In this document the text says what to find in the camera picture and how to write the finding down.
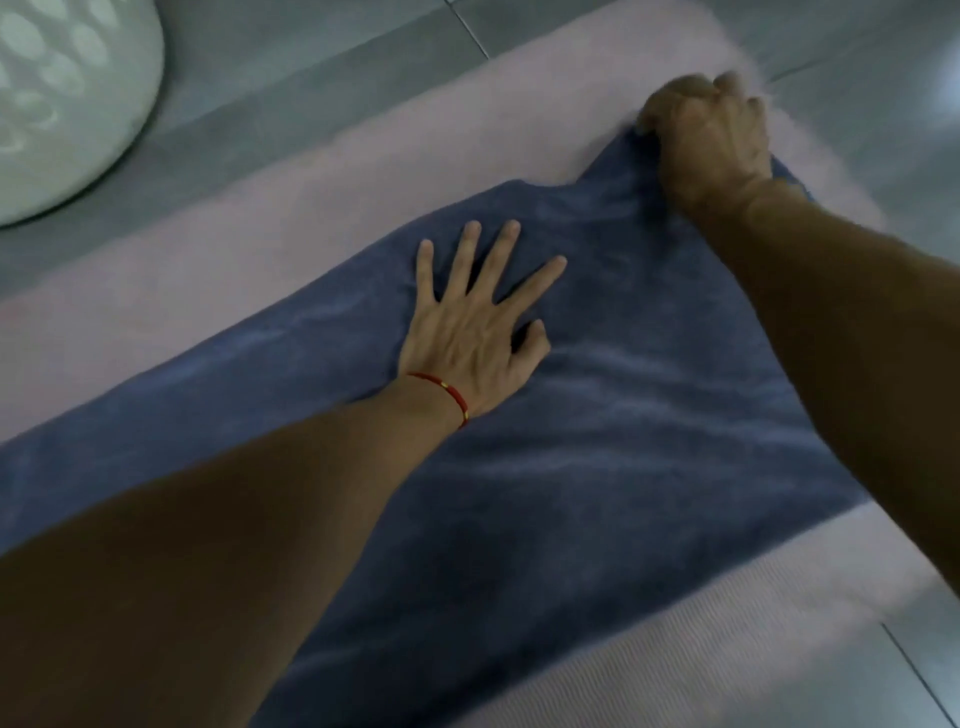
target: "blue towel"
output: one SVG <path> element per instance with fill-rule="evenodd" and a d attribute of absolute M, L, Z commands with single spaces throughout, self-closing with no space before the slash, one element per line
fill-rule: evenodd
<path fill-rule="evenodd" d="M 688 595 L 864 492 L 814 433 L 728 271 L 662 197 L 650 137 L 576 183 L 506 182 L 0 449 L 0 550 L 395 375 L 416 248 L 523 233 L 500 295 L 553 352 L 391 500 L 255 726 L 431 726 Z M 778 174 L 788 173 L 781 166 Z"/>

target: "skin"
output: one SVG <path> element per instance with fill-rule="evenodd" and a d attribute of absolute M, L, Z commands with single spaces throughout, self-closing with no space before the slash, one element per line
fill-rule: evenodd
<path fill-rule="evenodd" d="M 664 189 L 747 292 L 820 434 L 956 589 L 960 270 L 774 181 L 763 106 L 733 75 L 671 82 L 638 123 L 659 135 Z M 468 291 L 468 224 L 439 302 L 424 242 L 399 376 L 376 396 L 0 559 L 0 724 L 244 725 L 393 491 L 463 419 L 443 389 L 405 374 L 441 377 L 481 416 L 549 353 L 542 322 L 516 354 L 510 336 L 564 260 L 492 301 L 518 233 L 504 228 Z"/>
<path fill-rule="evenodd" d="M 508 223 L 467 291 L 469 223 L 443 299 L 433 246 L 396 380 L 99 505 L 0 559 L 0 725 L 242 726 L 353 569 L 394 490 L 463 422 L 494 409 L 550 351 L 518 317 L 560 276 L 548 261 L 505 301 Z"/>
<path fill-rule="evenodd" d="M 960 269 L 774 181 L 763 105 L 733 74 L 671 82 L 638 123 L 820 435 L 957 592 Z"/>

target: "floor tile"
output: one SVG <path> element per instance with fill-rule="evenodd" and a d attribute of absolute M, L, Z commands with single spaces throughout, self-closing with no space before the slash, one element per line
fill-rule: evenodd
<path fill-rule="evenodd" d="M 804 677 L 729 716 L 724 728 L 950 728 L 882 627 Z"/>
<path fill-rule="evenodd" d="M 960 261 L 960 5 L 926 0 L 772 90 L 848 164 L 895 232 Z"/>
<path fill-rule="evenodd" d="M 766 78 L 841 55 L 914 14 L 916 0 L 701 0 Z"/>
<path fill-rule="evenodd" d="M 75 201 L 0 231 L 0 297 L 484 60 L 443 5 L 259 93 L 153 133 Z"/>
<path fill-rule="evenodd" d="M 282 158 L 452 81 L 486 58 L 447 6 L 258 96 L 268 139 Z"/>
<path fill-rule="evenodd" d="M 166 130 L 441 8 L 444 0 L 158 0 Z"/>
<path fill-rule="evenodd" d="M 612 0 L 456 0 L 453 8 L 491 58 Z"/>
<path fill-rule="evenodd" d="M 941 583 L 888 619 L 887 627 L 953 722 L 960 725 L 960 600 Z"/>

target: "tile grout line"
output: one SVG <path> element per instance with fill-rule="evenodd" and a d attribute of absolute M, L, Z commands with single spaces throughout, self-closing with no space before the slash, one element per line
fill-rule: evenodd
<path fill-rule="evenodd" d="M 910 666 L 910 669 L 913 670 L 913 673 L 917 676 L 917 679 L 920 680 L 921 685 L 924 686 L 924 690 L 926 690 L 927 694 L 929 694 L 929 696 L 933 698 L 933 702 L 937 704 L 937 707 L 940 709 L 940 712 L 944 714 L 944 718 L 947 719 L 947 723 L 949 723 L 953 728 L 957 728 L 957 724 L 953 721 L 953 718 L 950 715 L 950 713 L 947 711 L 947 708 L 944 707 L 944 704 L 940 702 L 940 698 L 937 697 L 937 694 L 933 691 L 932 688 L 930 688 L 929 683 L 927 683 L 926 679 L 920 674 L 920 671 L 917 669 L 917 666 L 913 664 L 913 660 L 910 659 L 910 656 L 906 653 L 906 650 L 900 646 L 899 642 L 897 642 L 897 638 L 894 637 L 894 633 L 890 631 L 890 628 L 886 625 L 885 622 L 881 622 L 880 626 L 883 628 L 883 631 L 887 633 L 887 637 L 890 638 L 890 642 L 892 642 L 894 644 L 894 647 L 897 648 L 897 651 L 900 653 L 900 655 L 906 661 L 906 663 Z"/>
<path fill-rule="evenodd" d="M 478 37 L 473 33 L 473 31 L 470 29 L 470 26 L 467 24 L 467 22 L 466 22 L 466 21 L 463 19 L 463 17 L 461 17 L 461 15 L 457 12 L 457 9 L 453 7 L 453 3 L 450 2 L 450 0 L 446 0 L 446 6 L 447 6 L 448 8 L 450 8 L 450 11 L 456 16 L 457 20 L 460 21 L 460 24 L 461 24 L 462 26 L 464 26 L 464 30 L 467 31 L 467 32 L 470 34 L 470 37 L 471 37 L 471 38 L 473 38 L 473 42 L 477 44 L 477 48 L 480 49 L 480 53 L 483 54 L 483 57 L 489 61 L 489 60 L 490 60 L 490 54 L 487 53 L 487 49 L 483 47 L 483 43 L 480 42 L 480 38 L 478 38 Z"/>

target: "wrist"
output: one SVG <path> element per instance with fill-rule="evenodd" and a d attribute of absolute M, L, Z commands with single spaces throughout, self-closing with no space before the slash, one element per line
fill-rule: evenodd
<path fill-rule="evenodd" d="M 415 376 L 400 375 L 380 393 L 413 420 L 444 436 L 453 434 L 464 422 L 460 405 L 438 384 Z"/>
<path fill-rule="evenodd" d="M 714 222 L 746 223 L 758 206 L 785 201 L 809 202 L 798 184 L 757 177 L 711 190 L 700 198 L 688 215 L 698 226 Z"/>

